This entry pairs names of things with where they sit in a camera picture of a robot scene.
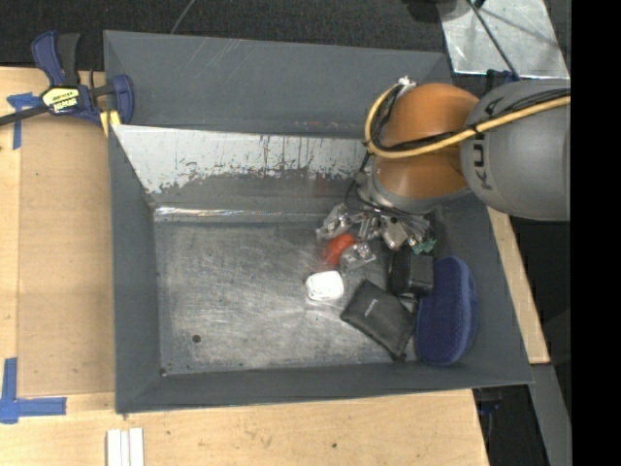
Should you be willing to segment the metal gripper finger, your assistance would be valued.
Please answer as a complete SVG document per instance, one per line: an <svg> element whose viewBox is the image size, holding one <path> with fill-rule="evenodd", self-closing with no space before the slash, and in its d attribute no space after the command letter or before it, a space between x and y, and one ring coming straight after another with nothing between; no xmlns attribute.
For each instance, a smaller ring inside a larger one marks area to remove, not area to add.
<svg viewBox="0 0 621 466"><path fill-rule="evenodd" d="M375 260L376 254L370 243L357 242L343 250L339 259L339 266L342 271L353 271Z"/></svg>
<svg viewBox="0 0 621 466"><path fill-rule="evenodd" d="M316 238L320 241L332 240L348 231L361 219L361 211L353 210L345 203L336 205L315 230Z"/></svg>

